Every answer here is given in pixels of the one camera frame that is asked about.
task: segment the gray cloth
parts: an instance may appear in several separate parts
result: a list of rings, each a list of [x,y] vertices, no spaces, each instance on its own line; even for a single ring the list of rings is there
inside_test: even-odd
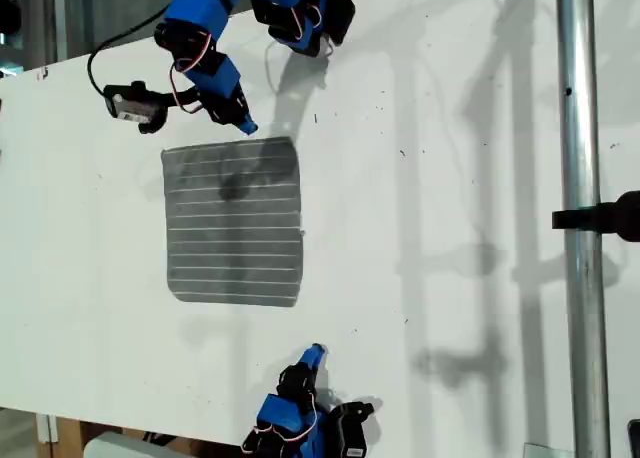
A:
[[[167,280],[182,301],[293,306],[300,175],[288,138],[162,153]]]

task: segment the robotic arm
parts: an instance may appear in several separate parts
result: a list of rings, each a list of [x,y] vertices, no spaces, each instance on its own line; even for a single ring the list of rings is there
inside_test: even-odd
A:
[[[156,43],[173,56],[174,70],[194,84],[185,92],[148,91],[143,82],[107,86],[103,94],[113,117],[136,121],[142,133],[155,133],[167,110],[179,106],[195,113],[205,109],[220,124],[232,124],[246,134],[258,129],[240,86],[240,73],[216,45],[238,0],[173,0],[155,31]],[[294,52],[315,57],[324,35],[342,44],[355,6],[351,0],[251,0],[256,19],[269,25],[269,34]],[[185,105],[200,102],[193,110]]]
[[[277,395],[269,394],[256,426],[241,446],[256,458],[365,458],[362,423],[373,405],[343,403],[331,412],[316,402],[316,375],[324,349],[307,349],[280,374]]]

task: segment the white stripe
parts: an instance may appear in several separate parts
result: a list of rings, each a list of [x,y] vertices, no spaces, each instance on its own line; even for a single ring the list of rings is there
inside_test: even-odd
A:
[[[297,200],[297,198],[260,198],[256,200],[233,200],[234,203],[262,203],[267,201],[291,201]],[[214,201],[186,201],[183,203],[173,203],[170,206],[178,206],[178,205],[209,205],[213,203],[229,203],[229,200],[214,200]]]
[[[235,176],[235,175],[268,175],[273,173],[274,175],[282,175],[283,171],[272,170],[272,171],[238,171],[236,173],[215,173],[211,175],[187,175],[187,176],[176,176],[172,177],[175,180],[187,180],[189,178],[215,178],[218,176]]]
[[[220,230],[299,230],[299,226],[232,226],[208,228],[168,228],[169,231],[220,231]]]
[[[172,266],[172,270],[258,270],[258,271],[296,271],[296,268],[250,268],[244,266]]]
[[[282,216],[282,215],[299,215],[297,211],[287,211],[283,213],[232,213],[227,215],[175,215],[170,216],[169,219],[174,218],[220,218],[223,216]]]
[[[171,168],[179,167],[179,166],[189,166],[189,165],[212,165],[215,163],[229,163],[231,161],[262,161],[262,160],[275,160],[277,158],[291,158],[294,157],[291,155],[273,155],[273,156],[252,156],[249,158],[227,158],[225,160],[211,160],[211,161],[187,161],[184,163],[175,163],[170,165]]]
[[[252,285],[298,285],[298,283],[293,282],[282,282],[282,281],[244,281],[244,280],[197,280],[197,279],[187,279],[187,278],[169,278],[168,281],[175,283],[244,283],[244,284],[252,284]]]
[[[167,194],[171,193],[183,193],[185,191],[207,191],[207,190],[224,190],[224,189],[232,189],[239,190],[242,188],[278,188],[285,186],[298,186],[297,183],[274,183],[273,185],[244,185],[244,186],[207,186],[205,188],[179,188],[177,190],[167,191]]]
[[[174,150],[165,150],[164,154],[165,155],[175,155],[176,153],[190,153],[190,152],[194,152],[194,151],[206,151],[206,150],[217,150],[219,148],[225,148],[225,147],[229,147],[229,148],[235,148],[238,146],[264,146],[264,145],[282,145],[282,144],[288,144],[291,143],[289,140],[283,140],[283,141],[270,141],[270,142],[245,142],[245,141],[237,141],[237,142],[233,142],[233,143],[218,143],[218,144],[214,144],[214,145],[200,145],[200,146],[190,146],[188,148],[182,148],[182,149],[174,149]]]
[[[175,256],[263,256],[265,258],[297,258],[298,255],[262,254],[262,253],[170,253]]]
[[[277,296],[277,295],[245,295],[243,293],[206,293],[202,291],[174,291],[174,295],[204,295],[204,296],[246,296],[253,298],[281,298],[283,300],[295,300],[295,296]]]
[[[186,241],[186,240],[180,240],[180,241],[170,241],[169,244],[170,245],[183,245],[183,244],[189,244],[189,243],[206,243],[206,244],[210,244],[210,243],[300,243],[299,240],[290,240],[290,241],[266,241],[266,240],[236,240],[236,241],[202,241],[202,240],[196,240],[196,241]]]

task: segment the white surface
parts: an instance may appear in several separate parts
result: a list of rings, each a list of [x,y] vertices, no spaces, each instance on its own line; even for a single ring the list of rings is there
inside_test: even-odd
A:
[[[0,405],[240,443],[278,373],[317,341],[329,349],[320,387],[381,403],[366,425],[373,458],[573,448],[563,239],[551,230],[555,0],[355,2],[326,76],[292,61],[278,96],[265,68],[279,86],[289,52],[264,27],[235,17],[221,44],[255,137],[286,132],[299,150],[305,263],[292,309],[185,304],[167,289],[160,152],[238,132],[172,111],[141,136],[108,116],[84,58],[45,81],[0,82]],[[640,181],[640,8],[596,6],[602,192],[614,199]],[[149,40],[105,52],[95,72],[168,90],[169,65]],[[640,248],[606,238],[605,252],[619,457],[640,414]],[[44,357],[43,337],[55,351]]]
[[[189,458],[168,448],[112,432],[103,433],[87,443],[83,456],[84,458]]]
[[[573,456],[572,451],[554,450],[531,444],[524,446],[524,458],[573,458]]]

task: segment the metal pole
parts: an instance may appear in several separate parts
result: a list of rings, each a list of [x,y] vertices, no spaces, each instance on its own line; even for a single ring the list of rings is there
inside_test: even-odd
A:
[[[567,210],[600,202],[593,0],[558,0],[562,173]],[[577,458],[610,458],[602,240],[565,234]]]

